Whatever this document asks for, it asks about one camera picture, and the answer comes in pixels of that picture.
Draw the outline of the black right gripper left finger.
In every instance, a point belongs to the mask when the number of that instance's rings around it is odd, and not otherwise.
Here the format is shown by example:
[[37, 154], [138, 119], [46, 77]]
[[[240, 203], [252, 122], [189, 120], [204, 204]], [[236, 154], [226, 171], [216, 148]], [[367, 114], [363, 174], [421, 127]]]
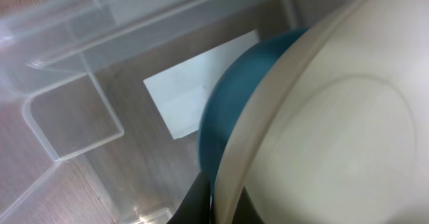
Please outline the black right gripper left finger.
[[200, 172], [168, 224], [209, 224], [210, 182]]

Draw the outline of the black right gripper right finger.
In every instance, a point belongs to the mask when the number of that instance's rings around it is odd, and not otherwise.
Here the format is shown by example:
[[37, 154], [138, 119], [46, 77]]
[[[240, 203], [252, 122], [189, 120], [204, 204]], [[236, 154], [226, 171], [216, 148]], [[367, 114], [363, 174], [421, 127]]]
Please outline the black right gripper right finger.
[[234, 224], [264, 224], [255, 210], [246, 188], [242, 190], [239, 198], [234, 214]]

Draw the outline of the cream bowl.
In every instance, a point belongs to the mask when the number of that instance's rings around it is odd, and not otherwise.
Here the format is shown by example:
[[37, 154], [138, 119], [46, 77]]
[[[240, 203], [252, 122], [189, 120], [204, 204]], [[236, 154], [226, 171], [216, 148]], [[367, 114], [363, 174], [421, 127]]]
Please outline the cream bowl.
[[428, 222], [428, 0], [354, 0], [265, 75], [226, 145], [214, 221]]

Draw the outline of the dark blue bowl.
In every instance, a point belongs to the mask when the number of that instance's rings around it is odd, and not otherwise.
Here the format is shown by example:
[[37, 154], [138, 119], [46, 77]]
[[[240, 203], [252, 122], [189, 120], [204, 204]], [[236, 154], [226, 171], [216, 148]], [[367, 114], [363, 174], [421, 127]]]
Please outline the dark blue bowl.
[[228, 67], [212, 90], [198, 134], [200, 169], [208, 177], [211, 192], [225, 146], [250, 96], [280, 56], [306, 31], [292, 30], [250, 47]]

